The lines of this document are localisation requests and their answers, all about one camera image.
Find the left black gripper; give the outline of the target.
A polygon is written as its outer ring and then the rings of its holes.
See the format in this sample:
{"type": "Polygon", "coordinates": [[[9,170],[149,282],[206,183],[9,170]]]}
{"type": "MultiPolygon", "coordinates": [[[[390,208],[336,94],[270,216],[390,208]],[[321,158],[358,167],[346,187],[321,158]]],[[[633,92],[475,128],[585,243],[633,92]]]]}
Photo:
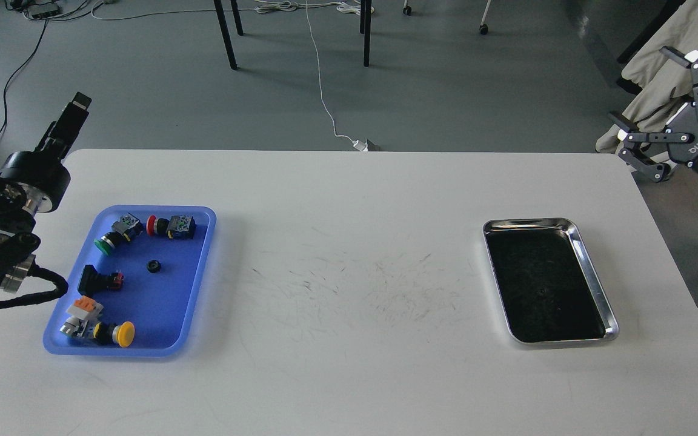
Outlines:
{"type": "Polygon", "coordinates": [[[14,152],[3,163],[0,177],[22,185],[31,213],[50,213],[61,204],[70,183],[63,160],[88,118],[91,102],[91,97],[77,92],[58,119],[51,122],[34,151],[14,152]]]}

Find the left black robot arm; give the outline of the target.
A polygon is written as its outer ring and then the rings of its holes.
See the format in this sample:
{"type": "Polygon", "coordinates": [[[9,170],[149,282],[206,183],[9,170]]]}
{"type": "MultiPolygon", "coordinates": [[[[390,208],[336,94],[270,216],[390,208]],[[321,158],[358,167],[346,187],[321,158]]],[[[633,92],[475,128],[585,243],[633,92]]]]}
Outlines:
{"type": "Polygon", "coordinates": [[[35,263],[41,246],[35,217],[53,212],[64,198],[70,173],[63,161],[90,105],[86,94],[75,94],[37,147],[12,153],[0,169],[0,309],[47,303],[67,293],[63,276],[35,263]]]}

